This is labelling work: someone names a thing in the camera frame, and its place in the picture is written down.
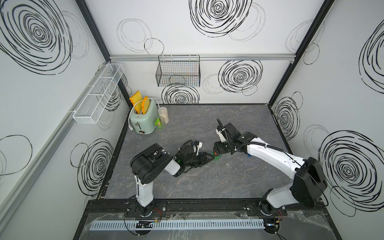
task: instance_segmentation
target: aluminum rail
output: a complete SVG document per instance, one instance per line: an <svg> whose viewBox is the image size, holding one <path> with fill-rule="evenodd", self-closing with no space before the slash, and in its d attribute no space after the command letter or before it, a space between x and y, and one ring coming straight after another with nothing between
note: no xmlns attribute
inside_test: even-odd
<svg viewBox="0 0 384 240"><path fill-rule="evenodd" d="M111 55L111 62L131 61L189 61L199 55L200 61L229 61L229 60L290 60L296 57L294 53L273 53L273 54L177 54L177 55Z"/></svg>

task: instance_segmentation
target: table top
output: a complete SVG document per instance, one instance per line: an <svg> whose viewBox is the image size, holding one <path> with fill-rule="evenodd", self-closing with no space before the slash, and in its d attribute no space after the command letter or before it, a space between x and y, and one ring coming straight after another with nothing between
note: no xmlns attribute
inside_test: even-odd
<svg viewBox="0 0 384 240"><path fill-rule="evenodd" d="M187 140L203 143L201 151L213 151L219 141L216 118L231 122L240 133L256 134L267 143L286 150L275 121L266 105L165 105L170 122L164 132L140 135L129 131L113 171L105 198L124 199L136 194L131 159L158 143L171 155ZM153 195L167 198L257 198L270 188L291 183L285 174L263 160L237 152L224 154L179 177L166 171L154 180Z"/></svg>

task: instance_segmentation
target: white wire shelf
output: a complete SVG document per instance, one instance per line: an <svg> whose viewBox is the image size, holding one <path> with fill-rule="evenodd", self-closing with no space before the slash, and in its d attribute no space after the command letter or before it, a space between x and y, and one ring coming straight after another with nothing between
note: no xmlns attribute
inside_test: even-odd
<svg viewBox="0 0 384 240"><path fill-rule="evenodd" d="M73 119L79 124L96 124L123 73L121 63L108 64L77 108Z"/></svg>

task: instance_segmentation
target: green packet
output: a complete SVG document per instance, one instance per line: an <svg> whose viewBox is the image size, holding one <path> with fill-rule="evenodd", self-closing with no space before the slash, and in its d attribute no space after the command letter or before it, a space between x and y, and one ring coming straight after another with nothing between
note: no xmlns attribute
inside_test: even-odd
<svg viewBox="0 0 384 240"><path fill-rule="evenodd" d="M163 125L163 124L161 123L160 119L157 118L157 120L156 120L156 122L155 122L155 125L157 125L157 126L161 126L161 125Z"/></svg>

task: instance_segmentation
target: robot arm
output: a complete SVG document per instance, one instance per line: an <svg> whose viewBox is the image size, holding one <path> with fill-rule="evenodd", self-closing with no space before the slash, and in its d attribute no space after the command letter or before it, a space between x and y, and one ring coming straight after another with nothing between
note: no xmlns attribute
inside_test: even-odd
<svg viewBox="0 0 384 240"><path fill-rule="evenodd" d="M175 156L171 156L159 144L155 143L136 155L130 162L136 180L137 207L142 216L150 215L153 209L153 180L165 170L174 177L180 176L195 167L202 167L212 161L214 156L200 152L202 143L199 141L185 142Z"/></svg>
<svg viewBox="0 0 384 240"><path fill-rule="evenodd" d="M265 215L271 215L283 205L301 203L313 207L327 188L324 173L314 158L303 159L269 145L250 132L240 132L231 124L225 126L217 119L216 133L220 141L214 144L214 155L243 152L256 156L285 173L293 183L278 189L269 189L261 198L259 207ZM174 177L195 167L202 167L214 156L200 152L202 143L192 140L185 142L175 156L153 144L136 155L130 163L137 184L137 206L143 216L148 216L153 208L153 180L162 170Z"/></svg>
<svg viewBox="0 0 384 240"><path fill-rule="evenodd" d="M324 173L316 159L288 154L250 132L240 134L231 123L223 126L219 119L217 121L219 126L216 133L221 141L215 142L215 155L241 151L273 165L293 180L292 184L268 190L259 203L261 212L271 215L279 207L294 203L315 206L327 188Z"/></svg>

